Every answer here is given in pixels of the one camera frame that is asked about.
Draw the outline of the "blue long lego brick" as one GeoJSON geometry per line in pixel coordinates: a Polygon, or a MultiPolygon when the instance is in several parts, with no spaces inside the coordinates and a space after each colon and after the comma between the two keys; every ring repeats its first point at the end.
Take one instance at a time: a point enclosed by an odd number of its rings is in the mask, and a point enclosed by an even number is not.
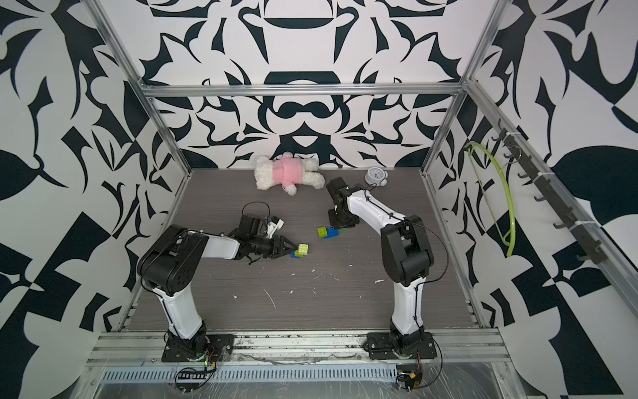
{"type": "Polygon", "coordinates": [[[339,234],[340,234],[340,232],[339,232],[338,229],[329,228],[329,229],[327,229],[327,234],[325,236],[325,239],[332,238],[332,237],[337,237],[337,236],[339,236],[339,234]]]}

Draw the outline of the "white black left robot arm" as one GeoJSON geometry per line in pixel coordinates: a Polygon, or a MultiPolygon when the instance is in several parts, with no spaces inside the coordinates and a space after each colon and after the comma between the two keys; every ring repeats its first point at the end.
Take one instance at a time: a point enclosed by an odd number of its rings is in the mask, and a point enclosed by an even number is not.
{"type": "Polygon", "coordinates": [[[228,234],[209,234],[173,224],[142,256],[137,265],[142,288],[159,298],[172,338],[200,346],[205,335],[192,294],[192,281],[202,259],[279,259],[299,245],[278,233],[282,221],[253,214],[241,216],[228,234]]]}

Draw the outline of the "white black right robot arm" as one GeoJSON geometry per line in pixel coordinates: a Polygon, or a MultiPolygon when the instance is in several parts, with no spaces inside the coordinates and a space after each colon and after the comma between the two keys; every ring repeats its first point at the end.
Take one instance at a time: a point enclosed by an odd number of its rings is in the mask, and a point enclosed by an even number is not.
{"type": "Polygon", "coordinates": [[[347,185],[341,177],[329,181],[333,208],[328,211],[335,229],[368,224],[380,236],[382,263],[394,284],[394,310],[390,337],[395,347],[409,347],[425,335],[423,291],[435,255],[429,230],[417,215],[399,213],[360,185],[347,185]]]}

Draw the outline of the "white alarm clock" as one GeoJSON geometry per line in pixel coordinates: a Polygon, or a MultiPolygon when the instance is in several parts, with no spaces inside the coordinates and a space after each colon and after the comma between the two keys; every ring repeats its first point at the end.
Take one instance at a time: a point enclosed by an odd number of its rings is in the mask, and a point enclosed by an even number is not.
{"type": "Polygon", "coordinates": [[[371,167],[367,170],[365,181],[369,186],[382,187],[388,183],[388,172],[380,167],[371,167]]]}

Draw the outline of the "white plush teddy pink shirt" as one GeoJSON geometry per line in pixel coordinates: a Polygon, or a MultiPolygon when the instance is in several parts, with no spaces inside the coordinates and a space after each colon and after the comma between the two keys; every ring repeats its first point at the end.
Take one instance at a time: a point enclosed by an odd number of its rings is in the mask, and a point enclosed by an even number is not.
{"type": "Polygon", "coordinates": [[[317,159],[295,157],[292,153],[285,152],[277,160],[259,156],[254,168],[254,178],[260,191],[281,186],[289,196],[295,196],[298,185],[311,186],[317,190],[325,186],[325,178],[318,170],[317,159]]]}

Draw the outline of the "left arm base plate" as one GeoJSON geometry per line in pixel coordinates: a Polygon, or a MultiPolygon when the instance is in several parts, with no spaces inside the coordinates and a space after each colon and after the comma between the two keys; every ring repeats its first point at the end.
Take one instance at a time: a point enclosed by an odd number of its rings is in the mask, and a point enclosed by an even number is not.
{"type": "Polygon", "coordinates": [[[162,362],[218,361],[234,350],[234,334],[196,334],[192,339],[182,339],[172,332],[164,335],[162,362]]]}

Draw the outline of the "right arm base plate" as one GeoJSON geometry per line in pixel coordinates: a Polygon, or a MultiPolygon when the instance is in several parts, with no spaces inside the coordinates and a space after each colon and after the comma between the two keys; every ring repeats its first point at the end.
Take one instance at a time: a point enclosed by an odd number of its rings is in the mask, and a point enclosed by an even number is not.
{"type": "Polygon", "coordinates": [[[362,349],[373,360],[414,359],[431,360],[438,357],[433,335],[417,331],[402,336],[397,332],[369,332],[362,349]]]}

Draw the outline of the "black wall hook rack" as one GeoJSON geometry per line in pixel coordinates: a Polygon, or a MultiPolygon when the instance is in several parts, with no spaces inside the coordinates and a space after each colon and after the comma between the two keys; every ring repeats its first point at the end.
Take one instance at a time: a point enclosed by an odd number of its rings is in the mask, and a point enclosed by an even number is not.
{"type": "Polygon", "coordinates": [[[590,260],[593,264],[601,264],[608,260],[603,249],[603,243],[589,230],[594,222],[581,217],[575,202],[568,199],[567,189],[560,182],[556,174],[538,157],[535,150],[527,143],[519,131],[509,131],[498,121],[498,136],[493,141],[500,141],[508,149],[505,158],[511,163],[518,163],[523,170],[518,174],[520,179],[534,185],[540,196],[535,196],[536,202],[547,202],[553,212],[560,219],[554,223],[555,229],[566,229],[574,237],[581,248],[577,259],[580,262],[590,260]]]}

